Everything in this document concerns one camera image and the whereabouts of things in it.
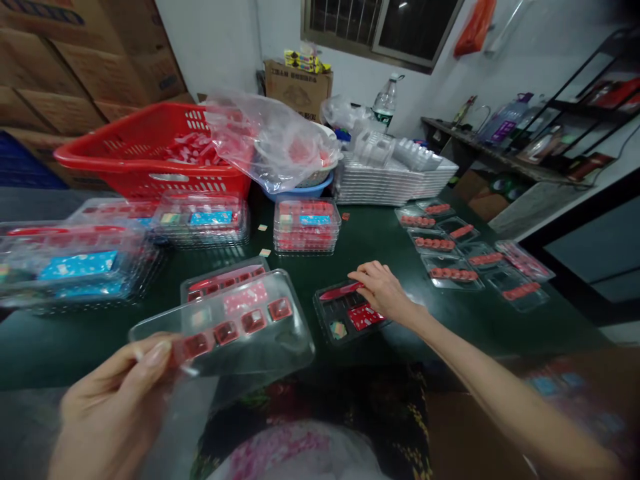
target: forearm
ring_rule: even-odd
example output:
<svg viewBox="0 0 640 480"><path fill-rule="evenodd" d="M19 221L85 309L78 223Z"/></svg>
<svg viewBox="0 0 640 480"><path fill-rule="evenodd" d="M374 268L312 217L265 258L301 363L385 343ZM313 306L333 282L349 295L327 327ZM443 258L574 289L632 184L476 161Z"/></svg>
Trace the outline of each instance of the forearm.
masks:
<svg viewBox="0 0 640 480"><path fill-rule="evenodd" d="M424 307L408 311L402 323L448 364L498 428L547 473L566 479L622 476L614 454L492 358L442 326Z"/></svg>

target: red plastic bag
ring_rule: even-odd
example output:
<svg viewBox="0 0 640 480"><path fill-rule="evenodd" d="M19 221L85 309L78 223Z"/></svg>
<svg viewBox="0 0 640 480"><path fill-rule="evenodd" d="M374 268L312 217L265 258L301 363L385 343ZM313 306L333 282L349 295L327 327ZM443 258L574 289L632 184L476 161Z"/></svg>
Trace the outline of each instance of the red plastic bag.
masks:
<svg viewBox="0 0 640 480"><path fill-rule="evenodd" d="M471 18L463 30L453 51L454 57L462 57L482 50L493 18L496 0L478 0Z"/></svg>

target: hand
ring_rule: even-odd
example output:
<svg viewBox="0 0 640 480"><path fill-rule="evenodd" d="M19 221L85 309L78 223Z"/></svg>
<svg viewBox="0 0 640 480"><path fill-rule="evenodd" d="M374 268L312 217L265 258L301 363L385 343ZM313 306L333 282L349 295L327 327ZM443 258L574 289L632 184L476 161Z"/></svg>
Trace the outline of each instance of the hand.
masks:
<svg viewBox="0 0 640 480"><path fill-rule="evenodd" d="M69 389L49 480L135 478L173 386L174 372L165 372L171 340L160 334L128 344Z"/></svg>
<svg viewBox="0 0 640 480"><path fill-rule="evenodd" d="M424 307L409 300L390 268L378 260L360 265L357 271L347 276L365 286L357 292L367 299L376 312L387 318L409 327L417 317L428 315Z"/></svg>

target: red plastic basket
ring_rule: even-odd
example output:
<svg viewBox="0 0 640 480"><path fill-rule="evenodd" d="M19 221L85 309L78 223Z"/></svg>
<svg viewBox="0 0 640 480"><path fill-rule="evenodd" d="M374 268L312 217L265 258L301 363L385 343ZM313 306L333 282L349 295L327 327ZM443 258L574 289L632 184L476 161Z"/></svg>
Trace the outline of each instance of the red plastic basket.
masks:
<svg viewBox="0 0 640 480"><path fill-rule="evenodd" d="M249 194L251 179L232 166L160 160L178 135L209 132L205 107L158 103L80 137L54 152L60 164L97 172L128 199L159 199L169 189Z"/></svg>

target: window frame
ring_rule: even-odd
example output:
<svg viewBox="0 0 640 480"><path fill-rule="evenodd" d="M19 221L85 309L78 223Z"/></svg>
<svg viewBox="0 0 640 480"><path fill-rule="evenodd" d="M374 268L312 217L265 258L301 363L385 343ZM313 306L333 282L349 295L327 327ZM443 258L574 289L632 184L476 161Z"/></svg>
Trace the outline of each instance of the window frame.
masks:
<svg viewBox="0 0 640 480"><path fill-rule="evenodd" d="M456 6L453 9L453 13L451 15L451 18L449 19L447 28L445 29L445 32L440 39L440 44L438 44L438 48L433 60L426 60L415 55L410 55L398 50L383 47L379 44L385 17L389 8L389 2L390 0L382 0L380 13L378 14L378 22L375 26L373 44L371 47L362 43L355 42L353 40L347 40L337 37L336 35L332 35L328 32L312 30L311 0L301 0L300 38L302 40L316 43L322 47L328 47L370 60L380 61L388 65L394 65L396 67L401 67L430 75L433 72L435 65L437 64L440 55L442 54L445 43L447 42L449 35L451 34L453 24L457 20L458 14L460 14L460 10L465 0L456 0Z"/></svg>

